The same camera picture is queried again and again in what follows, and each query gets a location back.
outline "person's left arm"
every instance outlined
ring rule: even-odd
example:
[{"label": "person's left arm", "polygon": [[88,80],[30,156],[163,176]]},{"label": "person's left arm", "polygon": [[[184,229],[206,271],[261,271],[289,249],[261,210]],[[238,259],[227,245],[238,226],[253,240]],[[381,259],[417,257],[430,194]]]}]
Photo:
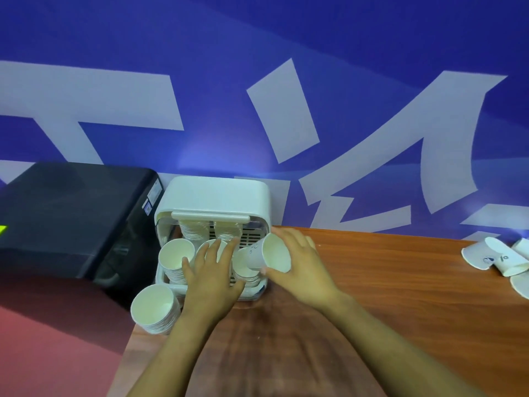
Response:
[{"label": "person's left arm", "polygon": [[182,261],[188,283],[183,311],[158,354],[136,381],[128,397],[183,397],[209,335],[227,315],[244,288],[230,287],[230,262],[239,240],[232,240],[217,262],[220,241],[206,244],[195,258],[195,272]]}]

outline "forearm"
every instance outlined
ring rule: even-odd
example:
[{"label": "forearm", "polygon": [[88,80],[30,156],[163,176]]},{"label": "forearm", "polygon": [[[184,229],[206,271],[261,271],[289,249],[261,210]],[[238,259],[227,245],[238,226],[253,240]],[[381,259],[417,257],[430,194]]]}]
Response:
[{"label": "forearm", "polygon": [[347,294],[337,294],[322,313],[349,340],[389,397],[485,396]]},{"label": "forearm", "polygon": [[182,313],[128,397],[183,397],[198,356],[213,328],[212,323]]}]

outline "finger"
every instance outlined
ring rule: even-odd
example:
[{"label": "finger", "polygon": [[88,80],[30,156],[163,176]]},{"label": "finger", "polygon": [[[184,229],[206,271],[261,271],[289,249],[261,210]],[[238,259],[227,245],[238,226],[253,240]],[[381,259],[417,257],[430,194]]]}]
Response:
[{"label": "finger", "polygon": [[216,239],[215,242],[209,247],[205,260],[207,265],[217,263],[217,254],[219,246],[221,246],[221,240]]},{"label": "finger", "polygon": [[241,294],[242,294],[242,292],[244,290],[244,285],[245,285],[244,281],[237,280],[237,282],[233,286],[230,287],[230,293],[232,295],[233,302],[238,300],[239,297],[241,296]]},{"label": "finger", "polygon": [[209,244],[206,242],[198,250],[197,255],[195,257],[195,273],[198,273],[198,271],[202,268],[202,265],[204,264],[204,261],[206,260],[206,253],[208,249],[209,249]]},{"label": "finger", "polygon": [[301,252],[302,248],[299,242],[296,240],[296,238],[292,234],[285,231],[285,229],[272,227],[272,234],[277,235],[283,240],[283,242],[288,248],[288,251],[290,252],[290,256],[292,256],[293,253]]},{"label": "finger", "polygon": [[306,246],[309,246],[308,242],[307,242],[307,239],[305,238],[305,236],[301,233],[300,230],[296,230],[296,229],[291,229],[291,228],[285,228],[283,229],[285,230],[287,233],[290,233],[294,236],[294,238],[296,239],[297,242],[299,242],[299,244],[303,247],[306,247]]},{"label": "finger", "polygon": [[230,242],[228,242],[228,245],[226,245],[226,248],[224,248],[222,251],[222,255],[218,263],[222,265],[226,271],[229,271],[230,269],[230,262],[233,257],[233,253],[235,252],[235,248],[237,248],[237,245],[239,245],[239,241],[239,238],[233,238]]},{"label": "finger", "polygon": [[312,238],[309,237],[308,235],[306,235],[305,238],[307,239],[307,242],[311,246],[311,248],[314,249],[316,252],[318,252],[318,250],[316,249],[316,244],[314,244],[314,241],[312,240]]},{"label": "finger", "polygon": [[261,268],[261,273],[266,275],[270,280],[272,280],[277,285],[287,289],[288,280],[290,279],[289,273],[283,273],[278,270],[272,269],[271,267],[264,266]]},{"label": "finger", "polygon": [[190,284],[195,278],[195,274],[189,265],[189,260],[185,256],[182,258],[182,272],[183,276],[187,280],[187,283]]}]

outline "wooden table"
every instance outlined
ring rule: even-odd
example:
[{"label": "wooden table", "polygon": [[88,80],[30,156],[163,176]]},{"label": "wooden table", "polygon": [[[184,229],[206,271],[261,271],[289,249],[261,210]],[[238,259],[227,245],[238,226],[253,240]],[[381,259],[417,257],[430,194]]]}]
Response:
[{"label": "wooden table", "polygon": [[[461,258],[468,241],[302,229],[337,285],[490,396],[529,395],[529,301],[494,268]],[[109,396],[124,396],[164,341],[135,328]],[[320,314],[272,285],[218,324],[188,396],[384,396]]]}]

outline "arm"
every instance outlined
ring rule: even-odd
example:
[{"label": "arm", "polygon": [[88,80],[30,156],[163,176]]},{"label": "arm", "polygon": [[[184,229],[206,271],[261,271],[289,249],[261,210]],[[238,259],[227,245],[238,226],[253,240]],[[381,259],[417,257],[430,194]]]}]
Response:
[{"label": "arm", "polygon": [[272,232],[290,251],[292,269],[281,273],[266,268],[266,275],[330,320],[389,397],[485,396],[338,290],[310,237],[294,229],[274,228]]},{"label": "arm", "polygon": [[232,240],[217,263],[220,241],[206,244],[195,258],[195,273],[182,261],[188,283],[186,301],[171,334],[136,381],[128,397],[183,397],[191,373],[217,323],[241,295],[244,283],[230,287],[230,261],[238,240]]}]

